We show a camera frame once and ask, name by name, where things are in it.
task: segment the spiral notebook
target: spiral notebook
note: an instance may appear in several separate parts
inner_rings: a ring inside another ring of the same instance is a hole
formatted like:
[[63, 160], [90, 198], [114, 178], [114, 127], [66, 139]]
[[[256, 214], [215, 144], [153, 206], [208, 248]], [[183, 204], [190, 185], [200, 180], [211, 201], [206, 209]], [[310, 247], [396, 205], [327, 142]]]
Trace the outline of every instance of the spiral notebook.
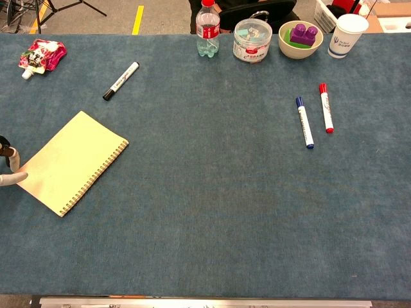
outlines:
[[19, 185], [63, 217], [126, 148], [128, 141], [80, 111], [19, 171]]

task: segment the chair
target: chair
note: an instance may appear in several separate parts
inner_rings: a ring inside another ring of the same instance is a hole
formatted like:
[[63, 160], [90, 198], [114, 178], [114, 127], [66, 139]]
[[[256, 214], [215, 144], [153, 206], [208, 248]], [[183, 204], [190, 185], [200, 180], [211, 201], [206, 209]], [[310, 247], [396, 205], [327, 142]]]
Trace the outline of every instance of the chair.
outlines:
[[292, 12], [297, 0], [267, 0], [235, 6], [220, 13], [220, 28], [234, 31], [237, 23], [247, 18], [259, 18], [271, 25], [272, 33], [288, 21], [299, 21]]

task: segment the paper cup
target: paper cup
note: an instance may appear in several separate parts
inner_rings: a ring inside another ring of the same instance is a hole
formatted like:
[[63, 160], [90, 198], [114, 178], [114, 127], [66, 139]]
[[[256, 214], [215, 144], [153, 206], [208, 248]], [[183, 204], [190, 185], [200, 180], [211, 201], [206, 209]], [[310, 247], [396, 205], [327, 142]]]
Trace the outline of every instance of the paper cup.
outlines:
[[367, 19], [356, 14], [345, 14], [338, 18], [328, 46], [328, 54], [334, 58], [344, 58], [361, 34], [368, 29], [368, 25]]

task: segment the red marker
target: red marker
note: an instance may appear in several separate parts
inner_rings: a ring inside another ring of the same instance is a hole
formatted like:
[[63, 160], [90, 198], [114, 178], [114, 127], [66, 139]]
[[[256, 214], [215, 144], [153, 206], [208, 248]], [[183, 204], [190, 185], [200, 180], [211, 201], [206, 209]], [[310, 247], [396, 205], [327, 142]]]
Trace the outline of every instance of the red marker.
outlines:
[[334, 126], [333, 120], [331, 119], [331, 109], [328, 102], [328, 93], [327, 93], [327, 83], [320, 84], [320, 93], [321, 93], [321, 103], [322, 103], [322, 113], [324, 114], [324, 123], [326, 125], [326, 132], [333, 133]]

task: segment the gray floor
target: gray floor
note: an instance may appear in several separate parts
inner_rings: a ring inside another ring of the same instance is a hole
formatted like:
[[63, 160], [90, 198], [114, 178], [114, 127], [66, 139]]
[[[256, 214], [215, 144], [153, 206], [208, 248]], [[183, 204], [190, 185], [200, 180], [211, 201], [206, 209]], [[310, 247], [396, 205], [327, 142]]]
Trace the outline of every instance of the gray floor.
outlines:
[[[409, 0], [392, 0], [407, 2]], [[59, 8], [74, 0], [53, 0]], [[144, 6], [139, 34], [179, 34], [189, 33], [190, 8], [188, 0], [88, 0], [107, 14], [100, 15], [84, 4], [58, 12], [46, 22], [42, 30], [47, 34], [132, 34], [138, 6]], [[298, 0], [294, 12], [305, 21], [315, 23], [313, 14], [315, 0]], [[35, 19], [28, 13], [22, 20], [22, 31], [29, 32]], [[0, 14], [3, 24], [5, 14]], [[30, 295], [0, 295], [0, 308], [28, 308]], [[411, 302], [372, 302], [376, 308], [411, 308]]]

